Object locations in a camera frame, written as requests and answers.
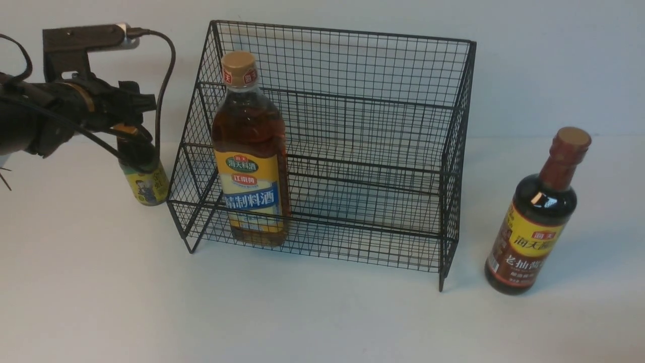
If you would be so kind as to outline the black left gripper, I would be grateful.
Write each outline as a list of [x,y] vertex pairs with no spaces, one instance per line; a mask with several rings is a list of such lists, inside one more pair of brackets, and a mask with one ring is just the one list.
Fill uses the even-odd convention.
[[121,169],[156,169],[159,157],[152,136],[143,127],[144,113],[157,109],[154,94],[143,94],[135,81],[120,81],[117,87],[96,77],[83,80],[73,76],[62,80],[62,114],[92,132],[108,131],[119,140],[119,152],[126,161]]

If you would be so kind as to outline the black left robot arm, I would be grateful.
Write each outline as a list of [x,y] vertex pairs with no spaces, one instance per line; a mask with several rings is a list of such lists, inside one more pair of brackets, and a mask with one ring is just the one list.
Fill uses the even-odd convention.
[[135,81],[115,87],[77,76],[28,83],[2,74],[2,155],[24,151],[48,158],[71,138],[84,136],[123,165],[151,172],[160,160],[160,133],[143,126],[146,112],[159,113],[160,107]]

